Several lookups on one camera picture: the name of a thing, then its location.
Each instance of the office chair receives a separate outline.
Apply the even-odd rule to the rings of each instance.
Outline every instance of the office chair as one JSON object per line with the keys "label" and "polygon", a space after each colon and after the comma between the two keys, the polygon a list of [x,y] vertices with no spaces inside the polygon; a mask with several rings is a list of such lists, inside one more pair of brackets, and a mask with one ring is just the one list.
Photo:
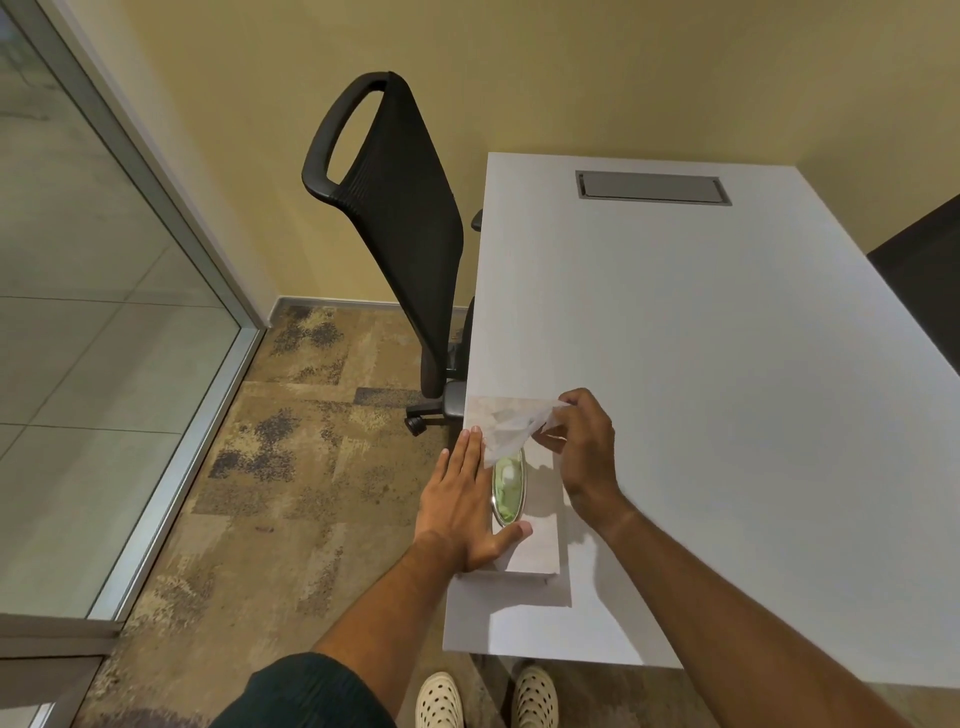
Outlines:
{"label": "office chair", "polygon": [[[337,138],[373,91],[383,98],[367,138],[343,180],[332,182],[327,169]],[[410,86],[392,72],[366,73],[350,84],[317,129],[302,178],[311,195],[353,223],[420,339],[420,392],[433,401],[407,407],[407,429],[416,437],[427,425],[459,428],[473,301],[461,342],[451,344],[449,333],[464,229]],[[482,213],[471,223],[475,230]]]}

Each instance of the black mesh chair back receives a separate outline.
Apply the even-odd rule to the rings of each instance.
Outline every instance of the black mesh chair back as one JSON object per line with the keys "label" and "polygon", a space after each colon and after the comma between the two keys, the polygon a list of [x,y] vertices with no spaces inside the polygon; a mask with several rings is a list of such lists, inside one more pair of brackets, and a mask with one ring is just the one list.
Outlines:
{"label": "black mesh chair back", "polygon": [[[340,132],[360,102],[383,91],[367,138],[343,180],[327,177]],[[420,389],[444,391],[447,342],[464,229],[410,86],[396,73],[368,73],[341,94],[303,165],[303,184],[342,210],[367,244],[420,339]]]}

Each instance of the white desk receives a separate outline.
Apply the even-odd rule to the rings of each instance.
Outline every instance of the white desk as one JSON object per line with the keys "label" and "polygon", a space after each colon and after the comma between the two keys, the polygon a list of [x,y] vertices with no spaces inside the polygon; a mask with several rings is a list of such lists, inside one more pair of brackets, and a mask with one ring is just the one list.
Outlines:
{"label": "white desk", "polygon": [[[579,199],[575,170],[732,206]],[[631,500],[867,680],[960,686],[960,377],[792,167],[491,154],[468,396],[587,386]],[[567,510],[564,573],[468,576],[444,647],[676,666]]]}

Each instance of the foot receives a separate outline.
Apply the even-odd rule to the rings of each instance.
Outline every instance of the foot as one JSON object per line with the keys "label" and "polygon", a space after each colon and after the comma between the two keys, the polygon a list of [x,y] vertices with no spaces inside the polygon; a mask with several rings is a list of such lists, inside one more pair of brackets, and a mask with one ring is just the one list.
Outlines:
{"label": "foot", "polygon": [[464,728],[464,708],[453,678],[434,672],[417,695],[417,728]]}
{"label": "foot", "polygon": [[513,728],[557,728],[557,689],[542,667],[525,667],[514,691]]}

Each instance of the chair wheel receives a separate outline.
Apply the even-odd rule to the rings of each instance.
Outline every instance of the chair wheel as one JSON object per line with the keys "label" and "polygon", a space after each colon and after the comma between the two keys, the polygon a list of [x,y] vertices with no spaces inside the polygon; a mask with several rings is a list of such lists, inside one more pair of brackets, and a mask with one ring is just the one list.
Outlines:
{"label": "chair wheel", "polygon": [[426,422],[423,421],[423,417],[407,417],[404,418],[403,423],[407,425],[407,429],[414,437],[422,435],[426,431]]}

